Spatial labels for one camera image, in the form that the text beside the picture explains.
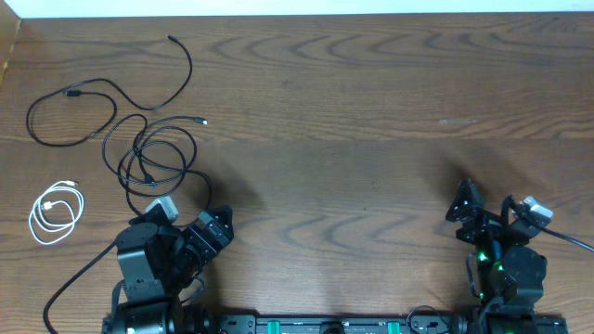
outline coiled white cable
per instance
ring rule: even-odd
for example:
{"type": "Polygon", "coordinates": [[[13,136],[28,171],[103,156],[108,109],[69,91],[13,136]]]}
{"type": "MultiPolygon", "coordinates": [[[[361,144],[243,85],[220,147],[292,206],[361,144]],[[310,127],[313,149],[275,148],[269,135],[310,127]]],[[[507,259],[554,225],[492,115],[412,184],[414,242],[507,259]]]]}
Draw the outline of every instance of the coiled white cable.
{"type": "Polygon", "coordinates": [[[38,197],[37,200],[35,201],[35,203],[33,204],[31,213],[29,214],[29,228],[31,229],[31,233],[33,234],[33,237],[35,238],[35,240],[37,240],[37,242],[39,242],[40,244],[51,245],[51,244],[54,244],[54,243],[64,239],[72,232],[72,230],[76,226],[76,222],[78,222],[79,219],[81,219],[81,216],[83,215],[83,209],[84,209],[84,197],[80,191],[73,188],[74,186],[77,186],[77,185],[78,185],[78,183],[74,182],[74,181],[56,182],[54,185],[49,187],[40,197],[38,197]],[[74,216],[74,210],[72,209],[72,206],[65,200],[57,200],[55,202],[47,201],[42,205],[42,201],[44,200],[45,196],[49,195],[50,193],[57,192],[57,191],[68,191],[76,196],[76,198],[78,199],[78,213],[76,214],[76,216],[74,216]],[[44,217],[44,211],[48,211],[48,210],[52,209],[52,207],[56,204],[65,205],[68,208],[68,210],[71,212],[72,221],[70,223],[53,224],[46,220],[46,218],[44,217]],[[35,230],[33,229],[33,222],[32,222],[33,220],[45,232],[56,233],[56,232],[60,232],[65,229],[68,229],[68,228],[69,228],[69,230],[60,238],[57,238],[57,239],[51,240],[51,241],[43,241],[37,236],[37,234],[35,233],[35,230]]]}

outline white cable connector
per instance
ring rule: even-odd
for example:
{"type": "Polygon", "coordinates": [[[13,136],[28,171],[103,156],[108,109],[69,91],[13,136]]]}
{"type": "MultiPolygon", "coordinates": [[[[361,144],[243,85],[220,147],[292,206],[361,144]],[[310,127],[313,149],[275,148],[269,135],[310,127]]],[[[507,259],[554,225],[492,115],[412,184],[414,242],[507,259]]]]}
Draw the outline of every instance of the white cable connector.
{"type": "Polygon", "coordinates": [[[84,209],[83,194],[80,191],[78,191],[77,189],[73,188],[73,186],[77,186],[77,185],[78,185],[78,183],[74,182],[74,181],[59,181],[59,182],[56,182],[53,186],[49,187],[40,197],[37,198],[37,200],[33,204],[31,213],[29,214],[29,228],[31,229],[31,233],[33,234],[33,237],[35,238],[35,240],[37,240],[37,242],[41,243],[42,245],[51,245],[53,243],[56,243],[56,242],[64,239],[72,232],[72,230],[76,226],[76,223],[81,219],[81,216],[83,215],[83,209],[84,209]],[[78,199],[78,213],[76,214],[76,216],[74,216],[74,210],[72,209],[72,206],[65,200],[57,200],[55,202],[47,201],[42,204],[42,201],[44,200],[45,196],[49,195],[52,192],[57,192],[57,191],[68,191],[76,196],[76,198],[78,199]],[[70,223],[53,224],[53,223],[49,223],[45,219],[43,211],[51,210],[56,204],[64,204],[66,206],[66,208],[68,208],[68,210],[71,213],[71,217],[72,217],[72,221],[70,223]],[[68,229],[68,228],[69,228],[69,230],[60,238],[57,238],[52,241],[43,241],[37,236],[37,234],[35,233],[35,230],[33,229],[33,222],[32,222],[33,220],[45,232],[56,233],[56,232],[60,232],[65,229],[68,229]]]}

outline wooden table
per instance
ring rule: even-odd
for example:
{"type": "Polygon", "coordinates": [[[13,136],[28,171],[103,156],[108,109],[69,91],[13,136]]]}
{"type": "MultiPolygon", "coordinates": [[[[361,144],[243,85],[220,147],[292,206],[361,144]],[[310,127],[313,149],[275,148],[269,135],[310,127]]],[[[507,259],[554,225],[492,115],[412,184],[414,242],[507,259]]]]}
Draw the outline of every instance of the wooden table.
{"type": "MultiPolygon", "coordinates": [[[[199,142],[195,167],[214,179],[214,204],[235,211],[236,238],[205,272],[201,299],[215,309],[371,315],[476,304],[464,269],[472,246],[444,220],[467,176],[489,209],[509,193],[534,195],[555,211],[551,229],[594,241],[593,14],[26,19],[0,87],[0,332],[44,332],[49,297],[133,217],[101,159],[105,132],[45,148],[25,131],[27,108],[95,77],[161,103],[187,75],[166,33],[187,46],[194,75],[170,105],[143,114],[209,120],[179,124],[199,142]],[[84,218],[43,247],[27,217],[64,179],[80,182],[84,218]]],[[[105,84],[85,89],[112,95],[117,120],[138,112],[105,84]]],[[[105,99],[59,96],[39,106],[35,130],[73,140],[110,113],[105,99]]],[[[138,130],[130,122],[114,135],[112,163],[138,130]]],[[[180,222],[204,194],[188,176],[174,193],[180,222]]],[[[549,259],[537,311],[591,333],[592,254],[546,235],[531,246],[549,259]]],[[[99,332],[121,278],[112,251],[58,299],[58,331],[99,332]]]]}

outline white cable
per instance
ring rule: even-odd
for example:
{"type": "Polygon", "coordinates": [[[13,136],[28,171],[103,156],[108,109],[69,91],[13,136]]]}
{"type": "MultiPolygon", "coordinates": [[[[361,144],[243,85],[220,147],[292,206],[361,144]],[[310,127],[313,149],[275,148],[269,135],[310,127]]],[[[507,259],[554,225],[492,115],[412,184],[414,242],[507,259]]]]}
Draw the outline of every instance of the white cable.
{"type": "Polygon", "coordinates": [[[38,197],[37,200],[35,201],[35,203],[33,204],[31,213],[29,214],[29,228],[31,229],[31,233],[33,234],[33,237],[35,238],[35,240],[37,240],[37,242],[39,242],[40,244],[51,245],[53,243],[56,243],[56,242],[64,239],[72,232],[72,230],[74,229],[74,226],[76,225],[76,222],[78,222],[79,219],[81,219],[81,216],[83,215],[83,209],[84,209],[84,197],[80,191],[78,191],[77,189],[74,188],[74,186],[77,186],[77,185],[78,185],[78,183],[76,183],[74,181],[56,182],[54,185],[49,187],[40,197],[38,197]],[[57,200],[55,202],[47,201],[42,205],[42,202],[43,202],[45,196],[49,195],[50,193],[58,192],[58,191],[69,191],[76,196],[76,198],[78,199],[78,214],[76,214],[76,216],[74,216],[74,210],[72,209],[72,206],[65,200],[57,200]],[[48,222],[45,219],[43,211],[51,210],[56,204],[65,205],[68,208],[68,210],[71,212],[72,221],[70,223],[53,224],[53,223],[48,222]],[[56,232],[63,231],[67,228],[70,228],[70,229],[66,232],[66,234],[64,234],[60,238],[57,238],[52,241],[43,241],[37,236],[37,234],[35,233],[35,230],[33,229],[33,222],[32,222],[33,219],[39,225],[39,227],[41,227],[45,232],[56,233],[56,232]]]}

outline white wall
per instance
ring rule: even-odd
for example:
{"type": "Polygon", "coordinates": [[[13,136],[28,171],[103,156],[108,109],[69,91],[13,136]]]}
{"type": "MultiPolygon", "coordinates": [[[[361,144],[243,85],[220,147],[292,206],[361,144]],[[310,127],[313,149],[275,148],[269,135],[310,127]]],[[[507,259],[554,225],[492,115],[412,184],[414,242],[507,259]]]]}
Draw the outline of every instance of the white wall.
{"type": "Polygon", "coordinates": [[[594,11],[594,0],[5,0],[23,19],[594,11]]]}

